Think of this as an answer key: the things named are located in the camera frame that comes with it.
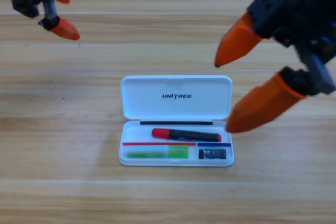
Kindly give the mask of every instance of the white plastic case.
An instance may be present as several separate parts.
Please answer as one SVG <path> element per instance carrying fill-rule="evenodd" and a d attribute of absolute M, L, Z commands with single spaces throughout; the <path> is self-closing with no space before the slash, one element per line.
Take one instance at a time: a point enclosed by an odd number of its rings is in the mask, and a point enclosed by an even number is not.
<path fill-rule="evenodd" d="M 232 81 L 222 75 L 127 76 L 121 81 L 123 113 L 119 161 L 141 166 L 228 166 L 234 161 L 230 113 Z M 153 128 L 219 133 L 221 142 L 182 142 L 152 137 Z M 188 145 L 188 156 L 169 158 L 166 144 Z M 200 149 L 225 149 L 225 159 L 199 159 Z M 160 157 L 128 157 L 130 152 Z"/>

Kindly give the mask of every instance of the red line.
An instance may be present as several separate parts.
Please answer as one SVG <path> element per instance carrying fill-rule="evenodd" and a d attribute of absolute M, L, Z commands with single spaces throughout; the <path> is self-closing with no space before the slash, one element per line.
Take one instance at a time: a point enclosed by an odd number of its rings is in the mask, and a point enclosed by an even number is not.
<path fill-rule="evenodd" d="M 146 143 L 122 143 L 124 146 L 129 146 L 129 145 L 189 145 L 189 146 L 196 146 L 196 143 L 151 143 L 151 142 L 146 142 Z"/>

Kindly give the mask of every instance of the table surface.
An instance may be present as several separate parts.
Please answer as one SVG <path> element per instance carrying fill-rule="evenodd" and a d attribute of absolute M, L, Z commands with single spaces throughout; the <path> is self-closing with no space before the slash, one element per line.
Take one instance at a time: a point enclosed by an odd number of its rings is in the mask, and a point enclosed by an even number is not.
<path fill-rule="evenodd" d="M 215 69 L 221 36 L 252 0 L 71 0 L 66 41 L 0 1 L 0 222 L 336 223 L 335 95 L 234 134 L 226 168 L 126 167 L 118 161 L 120 80 L 224 74 L 232 106 L 295 51 L 264 41 Z M 335 62 L 328 64 L 335 76 Z"/>

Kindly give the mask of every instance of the red marker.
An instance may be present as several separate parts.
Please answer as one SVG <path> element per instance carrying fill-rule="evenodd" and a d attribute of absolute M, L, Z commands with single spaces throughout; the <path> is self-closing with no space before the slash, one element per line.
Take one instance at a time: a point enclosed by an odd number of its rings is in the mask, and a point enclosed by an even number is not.
<path fill-rule="evenodd" d="M 178 141 L 202 141 L 202 142 L 220 142 L 222 141 L 222 136 L 218 133 L 204 133 L 198 131 L 181 131 L 172 129 L 158 129 L 152 130 L 152 136 L 157 138 L 163 138 L 167 140 L 178 140 Z"/>

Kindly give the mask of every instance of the unitree logo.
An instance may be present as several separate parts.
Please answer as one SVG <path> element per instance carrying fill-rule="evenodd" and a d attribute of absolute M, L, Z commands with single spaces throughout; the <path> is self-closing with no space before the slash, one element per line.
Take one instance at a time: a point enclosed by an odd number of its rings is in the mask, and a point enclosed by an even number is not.
<path fill-rule="evenodd" d="M 162 98 L 192 98 L 192 94 L 163 94 Z"/>

